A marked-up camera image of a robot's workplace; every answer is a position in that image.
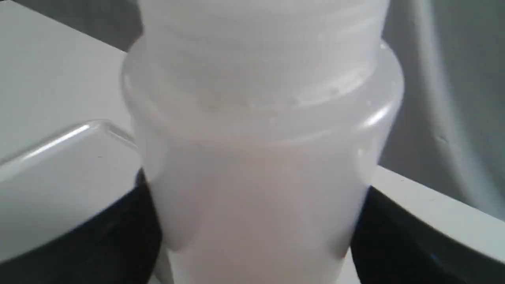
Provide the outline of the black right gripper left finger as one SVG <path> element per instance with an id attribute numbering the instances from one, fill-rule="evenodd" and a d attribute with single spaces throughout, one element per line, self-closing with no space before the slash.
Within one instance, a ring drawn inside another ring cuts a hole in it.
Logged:
<path id="1" fill-rule="evenodd" d="M 146 175 L 83 224 L 1 263 L 2 284 L 146 284 L 162 232 Z"/>

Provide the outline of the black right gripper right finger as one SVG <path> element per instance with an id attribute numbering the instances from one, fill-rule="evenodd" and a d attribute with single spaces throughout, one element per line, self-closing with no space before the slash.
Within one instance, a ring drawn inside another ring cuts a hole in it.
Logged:
<path id="1" fill-rule="evenodd" d="M 369 187 L 351 242 L 362 284 L 503 284 L 504 262 L 462 244 Z"/>

